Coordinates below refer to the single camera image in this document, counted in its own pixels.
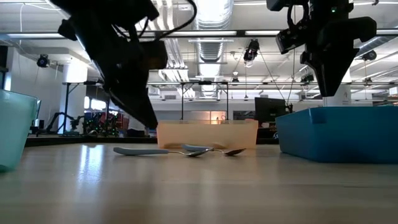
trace teal plastic bin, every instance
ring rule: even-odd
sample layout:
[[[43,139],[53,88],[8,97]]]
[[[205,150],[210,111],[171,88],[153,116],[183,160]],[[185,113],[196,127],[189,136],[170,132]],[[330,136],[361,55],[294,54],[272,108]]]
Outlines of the teal plastic bin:
[[[276,118],[280,150],[317,162],[398,164],[398,107],[311,108]]]
[[[36,106],[32,96],[0,90],[0,172],[18,165]]]

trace ceiling light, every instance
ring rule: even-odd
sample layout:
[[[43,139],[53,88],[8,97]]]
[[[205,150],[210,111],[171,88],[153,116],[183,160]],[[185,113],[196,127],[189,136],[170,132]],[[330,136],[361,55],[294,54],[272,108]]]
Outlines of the ceiling light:
[[[238,82],[239,82],[239,79],[238,79],[237,77],[234,77],[234,78],[232,79],[232,82],[233,82],[233,83],[238,83]]]
[[[248,30],[245,35],[271,35],[275,36],[280,32],[280,30]]]
[[[40,4],[40,3],[45,3],[45,1],[40,1],[40,0],[24,0],[24,1],[13,1],[13,0],[0,0],[1,4],[24,4],[24,3],[34,3],[34,4]]]
[[[398,35],[398,29],[378,29],[376,35]]]
[[[245,2],[245,3],[234,3],[234,6],[266,6],[267,2]]]
[[[234,40],[232,39],[190,39],[188,43],[232,43]]]
[[[179,85],[179,82],[148,82],[148,85]]]
[[[189,36],[235,36],[236,31],[231,30],[207,30],[207,31],[176,31],[169,36],[172,37],[189,37]]]
[[[306,66],[300,68],[300,70],[299,70],[298,72],[302,72],[302,71],[303,71],[304,69],[306,69],[307,67],[308,67],[308,65],[306,65]]]
[[[64,39],[64,37],[58,33],[0,33],[0,40],[10,39]]]

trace gray spoon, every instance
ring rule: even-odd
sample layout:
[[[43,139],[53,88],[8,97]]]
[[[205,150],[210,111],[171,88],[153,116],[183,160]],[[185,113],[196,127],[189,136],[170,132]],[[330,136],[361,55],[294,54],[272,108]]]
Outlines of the gray spoon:
[[[190,146],[190,145],[186,145],[186,144],[183,144],[182,148],[187,150],[188,152],[198,152],[198,151],[204,151],[204,150],[209,149],[209,147],[205,147],[205,146]],[[235,156],[235,155],[245,151],[246,149],[232,149],[230,151],[223,151],[223,150],[220,150],[220,149],[211,148],[210,150],[211,151],[222,152],[226,156]]]
[[[122,147],[114,147],[113,151],[125,156],[144,156],[144,155],[156,155],[156,154],[168,154],[168,153],[178,153],[187,157],[196,157],[210,152],[212,148],[207,148],[201,151],[194,151],[191,153],[183,153],[178,151],[169,151],[166,149],[128,149]]]

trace spoon handle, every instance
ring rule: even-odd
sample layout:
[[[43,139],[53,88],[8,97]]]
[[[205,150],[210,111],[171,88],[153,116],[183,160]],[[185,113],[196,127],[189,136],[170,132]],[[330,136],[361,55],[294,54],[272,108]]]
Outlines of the spoon handle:
[[[197,151],[207,150],[210,147],[208,147],[208,146],[191,146],[191,145],[183,144],[182,148],[187,150],[188,152],[197,152]]]
[[[113,151],[125,156],[144,156],[169,153],[169,150],[166,149],[128,149],[122,147],[114,147]]]

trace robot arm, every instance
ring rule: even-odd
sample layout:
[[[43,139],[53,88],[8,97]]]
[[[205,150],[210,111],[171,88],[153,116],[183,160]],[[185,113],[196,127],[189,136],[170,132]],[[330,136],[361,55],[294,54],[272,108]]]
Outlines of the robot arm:
[[[304,12],[294,24],[291,13],[296,5]],[[271,11],[289,8],[289,28],[276,37],[279,50],[285,54],[305,44],[300,62],[315,71],[322,96],[335,95],[359,51],[353,47],[354,39],[365,42],[376,35],[376,21],[370,17],[348,18],[354,9],[349,0],[267,0],[267,7]]]
[[[189,25],[193,17],[175,29],[160,34],[154,41],[139,42],[135,24],[159,16],[150,0],[51,0],[70,15],[58,33],[78,40],[104,80],[104,90],[113,103],[150,128],[157,120],[146,85],[149,70],[163,69],[167,51],[161,38]]]

